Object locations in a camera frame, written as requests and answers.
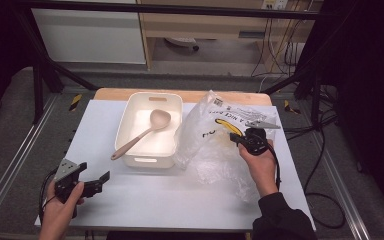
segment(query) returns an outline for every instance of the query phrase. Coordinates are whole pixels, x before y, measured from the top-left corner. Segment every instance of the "spoon handle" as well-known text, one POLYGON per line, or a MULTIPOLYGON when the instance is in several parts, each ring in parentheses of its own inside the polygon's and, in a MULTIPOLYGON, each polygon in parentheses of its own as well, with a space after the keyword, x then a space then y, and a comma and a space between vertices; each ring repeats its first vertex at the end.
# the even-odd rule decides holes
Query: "spoon handle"
POLYGON ((121 148, 119 148, 117 151, 115 151, 113 153, 113 155, 111 155, 111 160, 116 160, 119 157, 121 157, 124 154, 126 154, 126 152, 129 151, 130 148, 132 148, 137 142, 139 142, 139 140, 141 140, 146 134, 150 133, 152 130, 153 130, 152 128, 146 130, 145 132, 143 132, 139 136, 133 138, 128 143, 126 143, 123 146, 121 146, 121 148))

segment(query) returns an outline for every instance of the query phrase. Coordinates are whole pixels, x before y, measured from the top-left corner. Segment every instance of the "white table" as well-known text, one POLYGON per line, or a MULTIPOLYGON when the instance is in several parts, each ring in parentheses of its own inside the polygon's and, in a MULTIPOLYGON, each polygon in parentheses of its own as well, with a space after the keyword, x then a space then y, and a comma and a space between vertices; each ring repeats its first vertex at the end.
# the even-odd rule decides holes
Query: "white table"
MULTIPOLYGON (((103 192, 78 207, 72 227, 143 231, 250 231, 261 216, 257 202, 246 203, 235 195, 230 181, 201 184, 193 168, 130 168, 122 160, 111 161, 126 101, 91 100, 66 158, 87 162, 81 181, 98 179, 111 171, 103 192)), ((184 104, 183 117, 194 103, 184 104)), ((262 112, 273 106, 252 106, 262 112)), ((281 191, 293 209, 310 215, 284 132, 276 131, 275 151, 281 165, 281 191)))

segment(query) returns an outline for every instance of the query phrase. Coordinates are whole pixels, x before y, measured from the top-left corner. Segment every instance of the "wooden ladle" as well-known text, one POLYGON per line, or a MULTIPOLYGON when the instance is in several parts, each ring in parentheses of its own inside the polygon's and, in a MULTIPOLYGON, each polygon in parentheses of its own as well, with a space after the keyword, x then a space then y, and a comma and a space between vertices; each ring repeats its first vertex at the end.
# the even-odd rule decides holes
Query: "wooden ladle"
POLYGON ((137 142, 139 142, 139 140, 145 137, 146 134, 167 127, 171 121, 171 115, 166 111, 155 109, 151 112, 150 120, 151 127, 145 132, 141 133, 139 136, 130 140, 130 142, 124 144, 117 151, 115 151, 114 154, 111 156, 111 160, 116 160, 119 157, 123 156, 127 151, 129 151, 130 148, 132 148, 137 142))

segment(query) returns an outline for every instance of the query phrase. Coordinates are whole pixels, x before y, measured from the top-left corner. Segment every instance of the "cabinet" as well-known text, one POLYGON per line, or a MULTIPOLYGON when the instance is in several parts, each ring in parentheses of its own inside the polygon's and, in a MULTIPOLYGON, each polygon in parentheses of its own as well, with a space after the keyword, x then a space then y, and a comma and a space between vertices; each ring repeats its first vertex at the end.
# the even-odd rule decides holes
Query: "cabinet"
MULTIPOLYGON (((214 1, 185 1, 185 0, 137 0, 138 4, 162 4, 162 5, 183 5, 183 6, 205 6, 205 7, 231 7, 231 8, 262 8, 263 0, 214 0, 214 1)), ((318 10, 322 2, 311 1, 311 10, 318 10)), ((288 1, 286 9, 300 11, 310 6, 309 0, 288 1)), ((207 38, 207 39, 241 39, 240 32, 264 32, 267 19, 246 18, 246 17, 224 17, 224 16, 197 16, 197 15, 176 15, 176 14, 154 14, 140 13, 142 28, 142 41, 144 43, 145 58, 148 68, 152 67, 152 53, 155 38, 207 38)), ((294 31, 298 20, 273 19, 271 26, 271 47, 280 57, 278 52, 282 50, 294 31)), ((313 27, 314 21, 302 22, 293 33, 293 41, 305 43, 313 27)), ((268 34, 265 37, 265 46, 269 46, 268 34)), ((262 39, 253 39, 260 47, 263 46, 262 39)), ((265 49, 264 63, 266 69, 277 68, 273 59, 269 56, 268 49, 265 49)))
POLYGON ((137 13, 32 10, 49 56, 55 61, 145 64, 137 13))

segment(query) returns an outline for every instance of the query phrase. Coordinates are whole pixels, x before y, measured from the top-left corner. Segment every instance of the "power strip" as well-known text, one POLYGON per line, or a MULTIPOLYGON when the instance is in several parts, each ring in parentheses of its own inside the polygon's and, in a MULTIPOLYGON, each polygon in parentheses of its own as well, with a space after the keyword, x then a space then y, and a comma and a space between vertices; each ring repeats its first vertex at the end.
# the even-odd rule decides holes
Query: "power strip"
POLYGON ((274 5, 274 10, 285 10, 288 0, 277 0, 274 5))
POLYGON ((276 5, 276 0, 264 0, 262 9, 273 10, 276 5))
POLYGON ((288 0, 264 0, 262 9, 285 10, 288 0))

